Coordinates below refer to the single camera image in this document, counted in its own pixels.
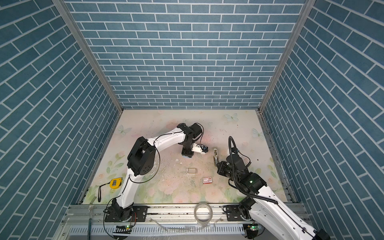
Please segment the olive grey stapler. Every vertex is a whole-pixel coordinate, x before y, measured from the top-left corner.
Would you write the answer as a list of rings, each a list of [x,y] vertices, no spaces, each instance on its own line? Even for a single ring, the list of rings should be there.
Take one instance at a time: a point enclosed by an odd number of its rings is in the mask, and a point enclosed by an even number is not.
[[[218,155],[218,149],[217,148],[213,149],[213,159],[214,159],[215,166],[217,166],[219,164],[219,155]]]

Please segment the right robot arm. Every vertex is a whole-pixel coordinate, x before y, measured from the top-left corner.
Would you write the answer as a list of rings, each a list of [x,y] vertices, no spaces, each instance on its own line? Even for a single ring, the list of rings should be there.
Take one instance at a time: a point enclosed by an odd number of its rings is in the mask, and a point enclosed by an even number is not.
[[[214,151],[217,173],[234,182],[232,187],[246,196],[239,203],[239,212],[245,220],[254,220],[279,240],[329,240],[329,234],[316,230],[282,202],[258,174],[250,172],[243,159],[231,153],[219,161]]]

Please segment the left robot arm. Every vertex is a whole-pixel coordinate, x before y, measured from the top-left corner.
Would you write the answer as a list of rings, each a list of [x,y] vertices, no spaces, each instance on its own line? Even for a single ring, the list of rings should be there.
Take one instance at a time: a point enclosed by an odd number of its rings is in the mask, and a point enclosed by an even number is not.
[[[201,124],[194,123],[187,126],[185,123],[181,123],[170,132],[161,134],[158,137],[138,138],[127,157],[128,170],[123,189],[111,201],[113,209],[121,213],[132,207],[134,196],[139,185],[143,183],[144,175],[152,170],[155,157],[159,157],[161,151],[178,144],[183,146],[182,156],[185,158],[192,158],[194,153],[207,153],[208,147],[196,143],[196,141],[202,140],[203,135],[204,127]]]

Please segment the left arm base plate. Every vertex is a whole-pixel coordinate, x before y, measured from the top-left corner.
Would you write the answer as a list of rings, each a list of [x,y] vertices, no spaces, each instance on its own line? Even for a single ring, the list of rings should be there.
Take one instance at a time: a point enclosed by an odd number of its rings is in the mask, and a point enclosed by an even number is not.
[[[122,211],[115,211],[113,207],[104,210],[104,221],[109,222],[144,222],[148,212],[147,206],[132,206]]]

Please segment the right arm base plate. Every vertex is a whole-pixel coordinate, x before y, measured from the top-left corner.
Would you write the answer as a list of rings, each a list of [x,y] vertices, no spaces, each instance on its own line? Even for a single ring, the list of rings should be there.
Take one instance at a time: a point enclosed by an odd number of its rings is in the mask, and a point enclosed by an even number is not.
[[[248,210],[240,205],[224,205],[222,210],[229,222],[249,221],[251,219]]]

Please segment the staples tray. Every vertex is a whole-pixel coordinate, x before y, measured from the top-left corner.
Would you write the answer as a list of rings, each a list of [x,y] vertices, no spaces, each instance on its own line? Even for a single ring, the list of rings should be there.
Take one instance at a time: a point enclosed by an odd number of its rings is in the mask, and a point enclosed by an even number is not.
[[[198,172],[197,168],[186,168],[187,174],[196,174]]]

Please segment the red staples box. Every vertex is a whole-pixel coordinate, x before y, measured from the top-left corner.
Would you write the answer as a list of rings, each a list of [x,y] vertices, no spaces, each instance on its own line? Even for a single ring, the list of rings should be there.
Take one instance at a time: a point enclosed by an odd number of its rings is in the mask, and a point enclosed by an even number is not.
[[[202,178],[203,184],[211,184],[213,182],[212,177],[204,177]]]

